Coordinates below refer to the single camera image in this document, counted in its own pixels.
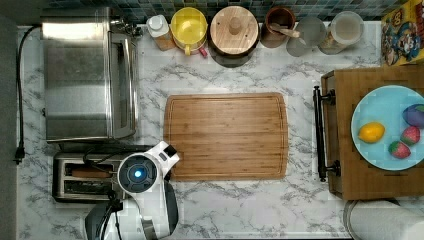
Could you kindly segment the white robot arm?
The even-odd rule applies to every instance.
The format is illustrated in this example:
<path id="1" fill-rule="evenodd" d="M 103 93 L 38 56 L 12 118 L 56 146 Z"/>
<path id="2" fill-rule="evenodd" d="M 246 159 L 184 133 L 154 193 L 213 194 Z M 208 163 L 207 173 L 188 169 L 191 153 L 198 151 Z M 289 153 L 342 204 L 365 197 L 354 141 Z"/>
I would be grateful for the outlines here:
<path id="1" fill-rule="evenodd" d="M 172 235 L 178 223 L 174 189 L 166 175 L 179 161 L 174 147 L 164 141 L 146 152 L 122 160 L 117 182 L 129 197 L 111 193 L 85 218 L 84 240 L 160 240 Z"/>

